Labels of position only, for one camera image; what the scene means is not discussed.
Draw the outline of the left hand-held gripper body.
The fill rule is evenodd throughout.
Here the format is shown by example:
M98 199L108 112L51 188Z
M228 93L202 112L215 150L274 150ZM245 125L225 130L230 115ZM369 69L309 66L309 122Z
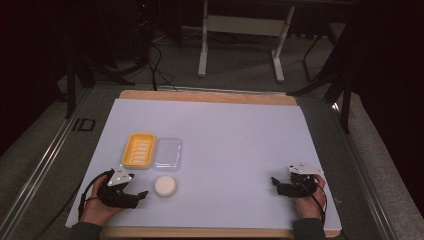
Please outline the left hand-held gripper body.
M136 197L137 195L124 192L124 189L130 182L127 180L127 174L129 174L128 171L122 166L107 172L107 178L97 192L97 196L104 205L126 209L137 207L139 203Z

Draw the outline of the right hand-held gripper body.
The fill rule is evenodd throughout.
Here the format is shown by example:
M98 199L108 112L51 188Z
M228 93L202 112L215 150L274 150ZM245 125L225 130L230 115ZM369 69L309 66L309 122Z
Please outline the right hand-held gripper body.
M304 198L311 196L318 188L315 175L323 173L321 168L301 161L289 167L290 184L284 184L282 194L289 198Z

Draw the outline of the person's left hand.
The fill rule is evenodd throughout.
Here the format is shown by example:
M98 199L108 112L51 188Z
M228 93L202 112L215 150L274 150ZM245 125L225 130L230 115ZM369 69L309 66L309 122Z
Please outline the person's left hand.
M106 177L102 176L94 182L90 199L86 203L80 218L81 222L105 226L109 220L119 212L117 208L104 205L97 197L98 189L105 179Z

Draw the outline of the person's right hand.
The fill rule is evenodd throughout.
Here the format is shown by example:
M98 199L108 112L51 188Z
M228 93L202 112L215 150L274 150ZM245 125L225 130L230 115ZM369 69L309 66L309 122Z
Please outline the person's right hand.
M295 204L301 218L323 220L327 206L327 197L324 191L326 182L320 175L314 175L314 178L318 184L317 190L309 197L297 198Z

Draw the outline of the round white soap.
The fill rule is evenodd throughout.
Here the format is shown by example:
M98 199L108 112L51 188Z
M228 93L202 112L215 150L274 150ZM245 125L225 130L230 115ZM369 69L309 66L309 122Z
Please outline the round white soap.
M159 197L171 197L177 190L177 182L172 176L160 176L155 181L154 190Z

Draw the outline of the yellow soap dish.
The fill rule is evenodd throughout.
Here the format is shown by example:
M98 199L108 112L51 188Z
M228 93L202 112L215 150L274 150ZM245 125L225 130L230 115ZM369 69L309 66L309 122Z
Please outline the yellow soap dish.
M153 163L156 136L151 133L132 133L121 159L127 168L148 169Z

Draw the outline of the clear plastic container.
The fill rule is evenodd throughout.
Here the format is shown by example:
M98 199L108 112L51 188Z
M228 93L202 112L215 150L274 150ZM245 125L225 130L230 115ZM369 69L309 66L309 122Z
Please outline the clear plastic container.
M153 168L159 172L176 172L181 162L182 146L181 139L160 138L155 149Z

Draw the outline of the white table sheet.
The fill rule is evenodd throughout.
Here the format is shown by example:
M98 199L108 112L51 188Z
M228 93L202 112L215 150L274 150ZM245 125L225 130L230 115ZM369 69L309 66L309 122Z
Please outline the white table sheet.
M153 185L161 171L136 170L125 190L147 196L114 217L114 227L291 229L294 202L271 180L288 181L299 162L320 164L298 106L118 99L84 180L119 166L135 132L181 140L177 191L159 197Z

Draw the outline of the black stand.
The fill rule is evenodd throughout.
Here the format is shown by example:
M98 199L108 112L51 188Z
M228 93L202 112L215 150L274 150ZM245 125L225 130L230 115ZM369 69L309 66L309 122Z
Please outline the black stand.
M84 87L92 88L95 80L92 70L106 75L121 85L133 85L133 82L125 80L124 75L140 70L142 66L135 64L123 70L111 70L84 55L73 55L66 63L66 91L59 97L60 102L67 103L66 119L69 119L76 109L76 79L79 79Z
M329 88L323 97L326 103L334 105L339 97L342 97L339 121L344 132L349 134L350 130L348 123L353 80L347 75L346 71L334 70L330 73L326 73L325 70L322 69L309 85L299 90L288 92L287 95L302 96L325 84L329 84Z

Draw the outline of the dark chair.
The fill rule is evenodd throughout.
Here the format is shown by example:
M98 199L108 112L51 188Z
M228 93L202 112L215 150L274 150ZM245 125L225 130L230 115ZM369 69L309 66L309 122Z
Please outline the dark chair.
M310 45L310 47L308 48L308 50L306 51L306 53L303 56L302 59L302 64L306 73L306 77L309 81L312 80L312 77L309 73L309 69L307 66L307 56L309 55L309 53L311 52L311 50L315 47L315 45L317 44L317 42L322 39L324 36L326 36L330 43L335 46L339 40L339 38L341 37L344 29L346 27L345 23L342 22L330 22L330 23L326 23L322 26L321 28L321 32L317 35L317 37L315 38L315 40L313 41L313 43Z

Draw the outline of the metal floor rail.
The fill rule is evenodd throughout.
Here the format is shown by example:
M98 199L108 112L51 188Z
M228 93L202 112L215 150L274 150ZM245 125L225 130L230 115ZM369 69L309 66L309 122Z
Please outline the metal floor rail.
M9 240L91 94L81 90L75 109L55 102L0 157L0 240Z
M346 133L344 128L341 127L340 133L345 144L348 157L351 160L352 171L355 174L355 180L361 188L361 193L367 208L372 215L374 223L379 231L379 235L383 240L396 240L395 231L388 219L381 201L378 198L378 193L371 182L370 175L366 170L362 158L356 148L350 133Z

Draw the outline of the white metal table frame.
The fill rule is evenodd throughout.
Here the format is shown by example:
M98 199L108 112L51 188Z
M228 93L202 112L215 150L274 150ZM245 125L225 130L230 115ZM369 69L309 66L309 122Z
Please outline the white metal table frame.
M285 80L280 55L296 9L295 6L288 8L284 20L210 15L208 6L209 0L203 0L202 45L198 65L199 77L204 77L207 72L208 33L219 32L278 37L279 43L275 49L271 50L271 58L276 80L278 82Z

